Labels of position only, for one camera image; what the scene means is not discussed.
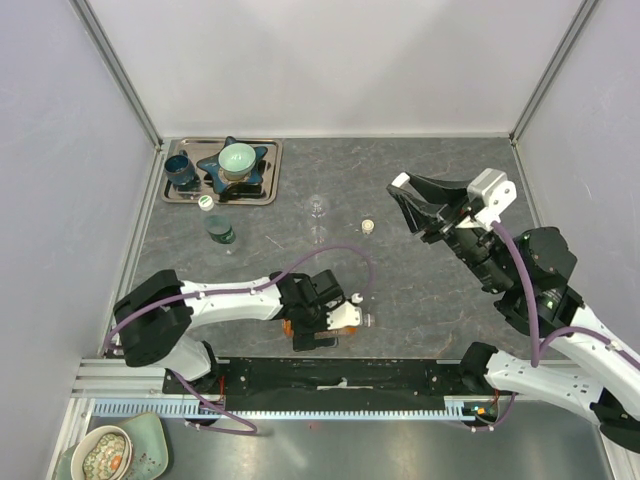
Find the clear green-label water bottle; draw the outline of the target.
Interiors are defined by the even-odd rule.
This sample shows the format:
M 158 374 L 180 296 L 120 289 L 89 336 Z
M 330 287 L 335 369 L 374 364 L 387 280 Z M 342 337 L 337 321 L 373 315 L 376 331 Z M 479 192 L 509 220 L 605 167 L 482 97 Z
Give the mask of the clear green-label water bottle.
M 197 204 L 201 212 L 203 227 L 210 239 L 224 254 L 233 254 L 239 242 L 230 219 L 219 211 L 210 195 L 201 195 Z

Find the orange drink bottle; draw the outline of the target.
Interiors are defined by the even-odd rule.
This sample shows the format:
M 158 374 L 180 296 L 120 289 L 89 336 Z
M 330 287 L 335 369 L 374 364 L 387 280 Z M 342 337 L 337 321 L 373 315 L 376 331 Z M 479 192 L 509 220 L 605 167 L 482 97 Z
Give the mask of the orange drink bottle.
M 341 336 L 355 335 L 359 329 L 370 328 L 375 325 L 375 319 L 371 314 L 365 314 L 362 322 L 358 326 L 347 326 L 337 330 L 318 332 L 314 334 L 316 339 L 320 338 L 336 338 Z M 286 338 L 292 339 L 294 331 L 291 322 L 287 319 L 282 321 L 282 328 Z

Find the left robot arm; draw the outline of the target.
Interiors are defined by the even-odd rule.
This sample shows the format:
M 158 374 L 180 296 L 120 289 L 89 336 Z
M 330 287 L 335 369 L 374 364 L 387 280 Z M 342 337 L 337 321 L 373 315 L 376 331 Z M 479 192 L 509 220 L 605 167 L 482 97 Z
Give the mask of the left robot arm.
M 296 351 L 324 344 L 321 332 L 357 326 L 361 311 L 347 300 L 335 276 L 276 273 L 235 284 L 181 281 L 173 270 L 152 275 L 119 300 L 114 316 L 124 360 L 131 368 L 160 366 L 185 379 L 198 393 L 219 382 L 212 347 L 187 332 L 237 320 L 286 320 Z

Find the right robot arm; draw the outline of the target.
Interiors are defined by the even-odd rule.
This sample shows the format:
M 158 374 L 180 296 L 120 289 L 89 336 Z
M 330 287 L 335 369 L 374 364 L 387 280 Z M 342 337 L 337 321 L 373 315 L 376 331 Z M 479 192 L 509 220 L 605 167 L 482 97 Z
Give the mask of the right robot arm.
M 470 181 L 400 173 L 386 187 L 410 232 L 443 241 L 497 296 L 494 306 L 531 343 L 529 359 L 475 342 L 458 368 L 467 392 L 523 394 L 594 424 L 609 441 L 639 450 L 639 355 L 617 337 L 569 284 L 576 256 L 556 227 L 512 236 L 502 213 L 516 200 L 505 172 L 487 168 Z

